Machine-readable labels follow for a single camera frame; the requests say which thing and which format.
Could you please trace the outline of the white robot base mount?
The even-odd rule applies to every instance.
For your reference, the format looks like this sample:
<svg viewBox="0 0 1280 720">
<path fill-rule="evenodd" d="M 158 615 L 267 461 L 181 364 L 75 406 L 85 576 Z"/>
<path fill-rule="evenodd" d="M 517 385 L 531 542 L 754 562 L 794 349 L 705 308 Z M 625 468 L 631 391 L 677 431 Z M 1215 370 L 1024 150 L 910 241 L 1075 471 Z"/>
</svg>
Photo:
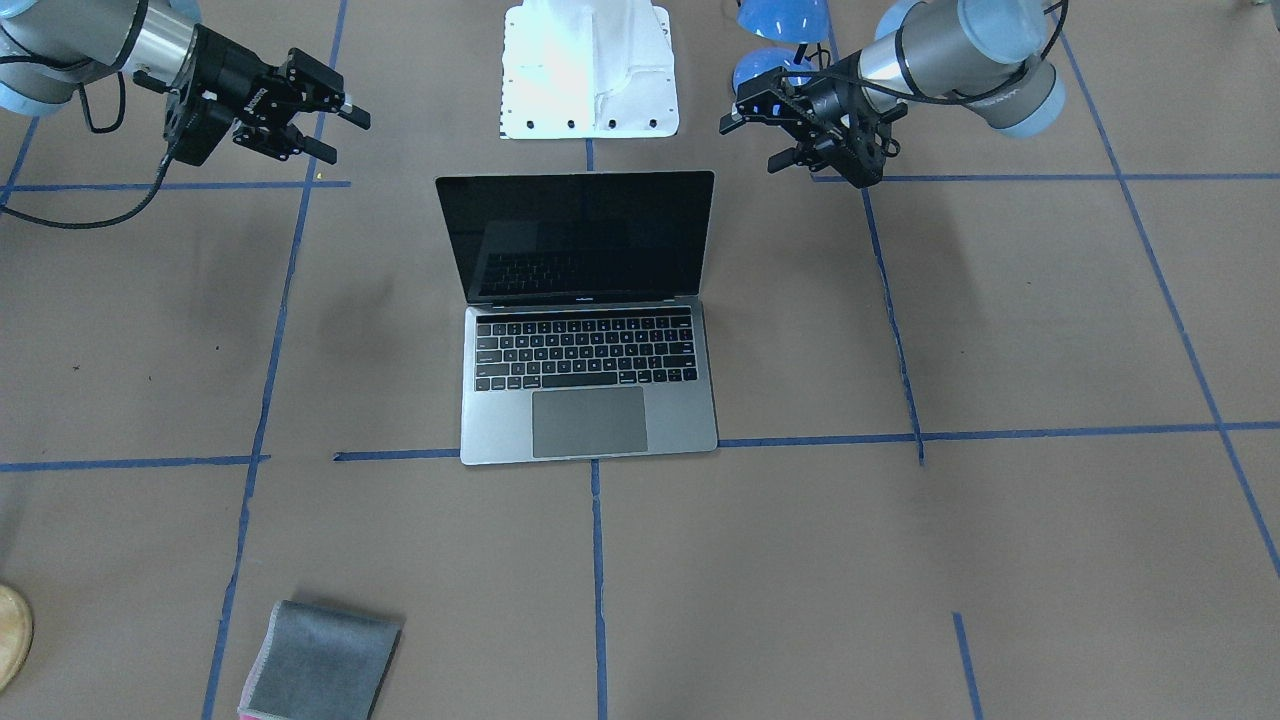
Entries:
<svg viewBox="0 0 1280 720">
<path fill-rule="evenodd" d="M 522 1 L 503 23 L 499 136 L 666 138 L 680 127 L 669 13 L 650 1 Z"/>
</svg>

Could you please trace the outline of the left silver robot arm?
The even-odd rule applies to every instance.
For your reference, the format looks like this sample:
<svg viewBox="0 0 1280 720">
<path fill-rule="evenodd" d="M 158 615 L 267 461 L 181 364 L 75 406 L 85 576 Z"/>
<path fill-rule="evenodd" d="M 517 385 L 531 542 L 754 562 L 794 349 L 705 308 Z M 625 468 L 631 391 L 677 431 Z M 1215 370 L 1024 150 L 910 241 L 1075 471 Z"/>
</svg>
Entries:
<svg viewBox="0 0 1280 720">
<path fill-rule="evenodd" d="M 914 104 L 965 108 L 1012 138 L 1051 127 L 1068 100 L 1048 59 L 1060 33 L 1039 1 L 897 1 L 872 44 L 828 65 L 783 50 L 745 61 L 719 132 L 778 127 L 794 145 L 768 172 L 831 169 L 868 188 L 899 155 L 892 127 Z"/>
</svg>

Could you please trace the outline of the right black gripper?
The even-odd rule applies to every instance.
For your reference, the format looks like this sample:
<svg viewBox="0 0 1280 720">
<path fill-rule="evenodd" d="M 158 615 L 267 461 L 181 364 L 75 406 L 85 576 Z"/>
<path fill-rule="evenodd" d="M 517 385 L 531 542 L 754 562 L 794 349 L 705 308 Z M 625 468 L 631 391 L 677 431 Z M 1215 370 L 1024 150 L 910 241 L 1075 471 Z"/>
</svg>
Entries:
<svg viewBox="0 0 1280 720">
<path fill-rule="evenodd" d="M 236 145 L 287 161 L 307 155 L 334 165 L 337 150 L 307 136 L 294 123 L 300 113 L 330 113 L 360 129 L 372 118 L 346 94 L 340 73 L 293 47 L 278 67 L 247 47 L 196 26 L 189 53 L 180 67 L 180 87 L 197 85 L 205 97 L 232 109 L 236 120 L 227 132 Z"/>
</svg>

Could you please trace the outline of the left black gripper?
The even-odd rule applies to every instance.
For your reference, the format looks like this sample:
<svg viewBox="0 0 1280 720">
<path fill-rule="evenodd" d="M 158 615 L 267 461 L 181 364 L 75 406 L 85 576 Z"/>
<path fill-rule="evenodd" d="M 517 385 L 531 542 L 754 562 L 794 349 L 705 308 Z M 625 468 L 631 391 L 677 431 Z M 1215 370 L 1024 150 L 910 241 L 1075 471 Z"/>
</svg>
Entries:
<svg viewBox="0 0 1280 720">
<path fill-rule="evenodd" d="M 735 92 L 735 108 L 719 119 L 719 135 L 749 124 L 778 127 L 794 145 L 768 158 L 767 172 L 801 167 L 817 173 L 829 167 L 836 150 L 823 138 L 859 109 L 874 108 L 849 77 L 812 72 L 806 83 L 796 86 L 782 70 L 772 70 Z"/>
</svg>

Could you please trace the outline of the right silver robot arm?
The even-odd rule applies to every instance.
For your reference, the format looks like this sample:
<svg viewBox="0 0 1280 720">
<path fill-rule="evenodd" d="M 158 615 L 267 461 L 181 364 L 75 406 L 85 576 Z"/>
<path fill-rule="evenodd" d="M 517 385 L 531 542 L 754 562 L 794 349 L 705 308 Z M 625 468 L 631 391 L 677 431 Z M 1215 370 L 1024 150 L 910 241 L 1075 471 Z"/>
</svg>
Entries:
<svg viewBox="0 0 1280 720">
<path fill-rule="evenodd" d="M 343 76 L 298 49 L 278 65 L 205 26 L 195 1 L 5 1 L 3 108 L 45 117 L 110 76 L 166 99 L 163 136 L 175 161 L 206 163 L 236 145 L 284 161 L 337 160 L 305 135 L 301 113 L 333 113 L 367 129 Z"/>
</svg>

